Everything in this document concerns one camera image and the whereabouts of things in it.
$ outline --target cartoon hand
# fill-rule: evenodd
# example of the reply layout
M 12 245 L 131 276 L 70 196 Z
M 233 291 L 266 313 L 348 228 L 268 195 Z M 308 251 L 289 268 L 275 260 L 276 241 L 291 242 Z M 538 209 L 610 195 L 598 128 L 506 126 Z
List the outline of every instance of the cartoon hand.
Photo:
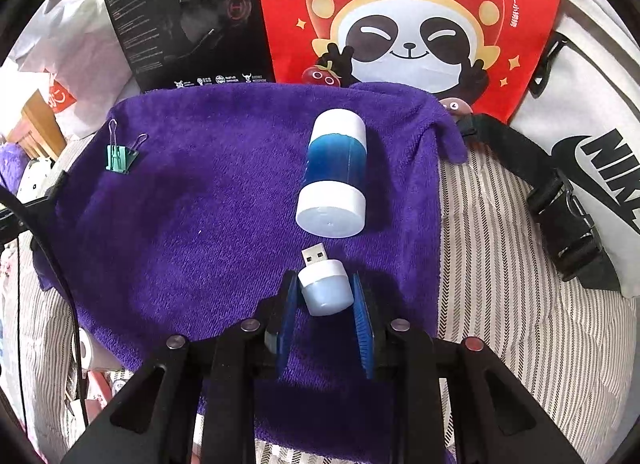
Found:
M 353 47 L 349 45 L 340 53 L 338 46 L 335 43 L 330 43 L 326 48 L 326 52 L 318 58 L 316 65 L 326 67 L 329 62 L 332 62 L 331 70 L 340 78 L 340 86 L 349 87 L 359 82 L 359 80 L 351 74 L 353 68 L 351 58 L 353 57 L 353 53 Z
M 475 103 L 489 85 L 489 75 L 484 70 L 484 61 L 481 59 L 471 66 L 471 62 L 462 64 L 459 83 L 457 86 L 457 97 L 465 100 L 469 105 Z

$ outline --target red tag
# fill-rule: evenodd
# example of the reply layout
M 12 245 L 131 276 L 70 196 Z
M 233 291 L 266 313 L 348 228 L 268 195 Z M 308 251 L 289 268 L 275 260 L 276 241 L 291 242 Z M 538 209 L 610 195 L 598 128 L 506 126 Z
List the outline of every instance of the red tag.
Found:
M 524 95 L 560 0 L 261 3 L 279 82 L 300 83 L 320 58 L 332 62 L 342 85 L 403 83 L 506 122 Z M 353 47 L 353 57 L 345 46 Z
M 73 97 L 71 92 L 65 89 L 60 83 L 58 83 L 53 75 L 49 78 L 49 106 L 53 110 L 54 114 L 62 112 L 66 108 L 69 108 L 76 102 L 76 98 Z

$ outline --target black box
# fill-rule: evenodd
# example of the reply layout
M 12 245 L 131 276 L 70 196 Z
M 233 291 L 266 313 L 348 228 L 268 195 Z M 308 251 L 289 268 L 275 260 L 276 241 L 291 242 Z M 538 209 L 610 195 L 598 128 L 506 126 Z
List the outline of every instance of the black box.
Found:
M 274 81 L 260 0 L 105 0 L 142 91 Z

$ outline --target cartoon panda face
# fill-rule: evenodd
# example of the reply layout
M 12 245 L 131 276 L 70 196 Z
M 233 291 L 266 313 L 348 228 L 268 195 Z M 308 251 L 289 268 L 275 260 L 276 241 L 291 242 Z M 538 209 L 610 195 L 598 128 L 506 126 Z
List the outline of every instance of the cartoon panda face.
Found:
M 471 23 L 427 0 L 379 0 L 357 7 L 337 31 L 338 47 L 354 48 L 360 81 L 402 83 L 437 94 L 458 84 L 461 63 L 478 47 Z

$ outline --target yellow star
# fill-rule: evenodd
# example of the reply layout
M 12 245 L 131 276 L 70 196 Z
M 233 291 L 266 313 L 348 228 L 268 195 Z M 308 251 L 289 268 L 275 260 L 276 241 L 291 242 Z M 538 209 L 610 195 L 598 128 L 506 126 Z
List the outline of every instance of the yellow star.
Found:
M 513 70 L 519 66 L 520 66 L 520 54 L 518 54 L 515 58 L 511 58 L 509 60 L 509 70 Z

